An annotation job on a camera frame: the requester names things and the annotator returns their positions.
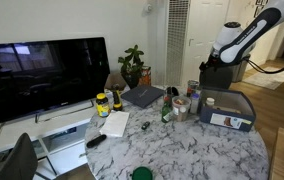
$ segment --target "tv stand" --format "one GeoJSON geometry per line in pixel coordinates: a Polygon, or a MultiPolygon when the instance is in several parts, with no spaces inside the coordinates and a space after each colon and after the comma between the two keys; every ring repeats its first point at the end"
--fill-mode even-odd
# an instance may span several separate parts
{"type": "Polygon", "coordinates": [[[60,118],[61,116],[65,116],[65,115],[68,115],[68,114],[76,113],[76,112],[83,111],[83,110],[94,107],[94,103],[93,103],[92,99],[90,99],[89,101],[90,101],[91,105],[88,106],[88,107],[84,107],[82,109],[77,109],[77,110],[67,110],[67,112],[60,113],[59,115],[55,115],[53,117],[47,117],[46,119],[40,118],[41,113],[36,113],[35,114],[35,123],[39,123],[39,122],[43,122],[43,121],[50,121],[52,119],[60,118]]]}
{"type": "MultiPolygon", "coordinates": [[[[96,113],[96,108],[83,109],[85,106],[89,107],[90,102],[69,107],[67,109],[74,113],[60,115],[50,121],[35,123],[33,116],[5,124],[0,131],[0,156],[8,153],[19,136],[26,132],[35,147],[39,160],[38,172],[41,174],[54,179],[56,175],[64,174],[87,163],[84,136],[91,117],[96,113]],[[72,132],[70,129],[74,127],[76,131],[72,132]]],[[[60,110],[43,116],[63,113],[64,111],[60,110]]]]}

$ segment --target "cup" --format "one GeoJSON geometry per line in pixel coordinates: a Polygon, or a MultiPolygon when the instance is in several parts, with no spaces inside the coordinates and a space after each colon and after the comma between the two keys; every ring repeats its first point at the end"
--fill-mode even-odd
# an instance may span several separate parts
{"type": "Polygon", "coordinates": [[[172,98],[173,114],[177,121],[184,121],[190,109],[191,100],[185,96],[175,96],[172,98]]]}

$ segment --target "black chair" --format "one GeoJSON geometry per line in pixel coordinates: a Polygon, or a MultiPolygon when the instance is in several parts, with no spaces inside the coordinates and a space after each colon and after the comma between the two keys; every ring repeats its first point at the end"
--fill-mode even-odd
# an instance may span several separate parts
{"type": "Polygon", "coordinates": [[[36,172],[37,166],[38,159],[30,137],[23,133],[0,169],[0,180],[32,180],[35,174],[49,180],[36,172]]]}

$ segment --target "plastic bottle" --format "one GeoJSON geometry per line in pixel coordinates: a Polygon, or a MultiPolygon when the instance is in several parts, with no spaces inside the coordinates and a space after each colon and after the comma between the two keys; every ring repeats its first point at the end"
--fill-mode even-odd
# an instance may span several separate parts
{"type": "Polygon", "coordinates": [[[188,115],[186,107],[182,106],[179,109],[179,115],[177,121],[184,121],[188,115]]]}
{"type": "Polygon", "coordinates": [[[164,123],[167,123],[170,121],[170,114],[171,114],[171,108],[169,106],[169,97],[165,97],[164,99],[164,106],[162,107],[162,111],[161,111],[161,121],[164,123]]]}
{"type": "Polygon", "coordinates": [[[200,95],[192,94],[192,102],[191,102],[190,113],[196,114],[198,112],[199,99],[200,99],[200,95]]]}

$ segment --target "white wall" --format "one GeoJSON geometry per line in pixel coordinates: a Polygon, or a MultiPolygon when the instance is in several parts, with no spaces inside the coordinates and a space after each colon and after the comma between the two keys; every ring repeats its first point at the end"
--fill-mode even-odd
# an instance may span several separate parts
{"type": "Polygon", "coordinates": [[[154,13],[143,11],[146,2],[0,0],[0,43],[104,36],[111,71],[119,71],[118,57],[135,44],[145,52],[141,59],[152,66],[157,24],[154,13]]]}

